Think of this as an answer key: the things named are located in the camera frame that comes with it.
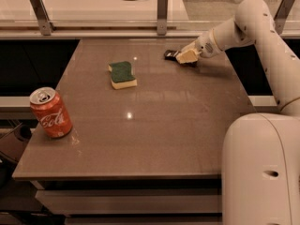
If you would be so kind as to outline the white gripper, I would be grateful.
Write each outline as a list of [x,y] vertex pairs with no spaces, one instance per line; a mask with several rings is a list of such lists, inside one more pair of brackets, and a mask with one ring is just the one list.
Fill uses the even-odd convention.
[[221,53],[212,30],[202,33],[198,38],[181,49],[176,56],[179,64],[194,63],[198,57],[211,58]]

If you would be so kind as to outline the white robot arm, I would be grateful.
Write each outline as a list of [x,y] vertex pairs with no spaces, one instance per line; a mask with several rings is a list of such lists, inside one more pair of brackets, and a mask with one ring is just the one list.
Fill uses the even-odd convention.
[[193,63],[230,48],[255,48],[271,97],[229,127],[222,149],[223,225],[300,225],[300,62],[278,34],[263,0],[242,1],[234,16],[184,47]]

